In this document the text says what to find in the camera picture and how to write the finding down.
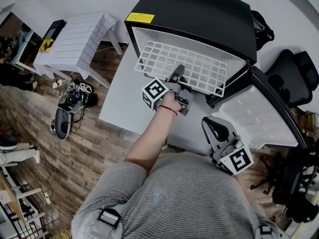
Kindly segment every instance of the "red string bracelet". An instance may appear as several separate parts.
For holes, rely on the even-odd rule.
[[[167,106],[162,106],[162,105],[160,105],[159,107],[163,107],[163,108],[165,108],[165,109],[168,109],[168,110],[174,112],[174,113],[176,114],[176,116],[177,116],[177,112],[175,112],[175,111],[172,110],[171,108],[169,108],[169,107],[167,107]]]

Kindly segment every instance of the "wood plank flooring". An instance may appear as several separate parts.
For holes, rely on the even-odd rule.
[[[101,44],[98,49],[105,47],[105,44]],[[108,49],[95,54],[91,67],[111,82],[120,60],[121,56],[114,49]],[[55,116],[59,91],[52,89],[53,80],[45,76],[36,79],[39,85],[34,92],[0,86],[2,128],[13,126],[14,132],[19,134],[20,142],[38,146],[43,154],[39,165],[33,160],[27,160],[19,163],[18,167],[12,167],[10,171],[17,181],[25,184],[26,189],[41,187],[43,192],[49,193],[51,205],[44,206],[37,196],[31,198],[46,212],[43,221],[47,228],[70,229],[73,213],[86,199],[100,175],[111,165],[124,160],[138,135],[98,120],[108,90],[93,79],[88,79],[86,82],[94,87],[98,95],[98,105],[85,110],[77,133],[70,133],[65,141],[59,141],[49,130]],[[72,125],[71,132],[78,126],[78,123]],[[259,161],[260,156],[266,154],[266,158],[271,161],[277,150],[264,148],[254,153],[255,164],[245,173],[248,188],[267,175],[266,168]],[[283,207],[273,204],[271,197],[263,194],[267,186],[251,194],[264,207],[269,218],[276,217],[276,223],[284,226]]]

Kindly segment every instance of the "yellow label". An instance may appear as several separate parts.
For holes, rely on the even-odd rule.
[[[142,23],[151,23],[155,15],[131,12],[131,14],[126,19],[127,21],[136,21]]]

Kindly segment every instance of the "white grid rack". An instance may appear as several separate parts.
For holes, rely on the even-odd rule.
[[[222,60],[217,60],[172,45],[148,41],[135,70],[165,80],[180,64],[185,66],[183,77],[187,80],[187,83],[180,83],[204,94],[224,95],[227,70],[231,64],[230,55],[226,52]]]

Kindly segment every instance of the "striped shirt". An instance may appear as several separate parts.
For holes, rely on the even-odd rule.
[[[160,157],[149,175],[128,162],[109,168],[74,217],[73,238],[89,213],[117,204],[125,204],[121,222],[126,239],[249,239],[259,224],[278,234],[233,177],[209,158],[188,152]]]

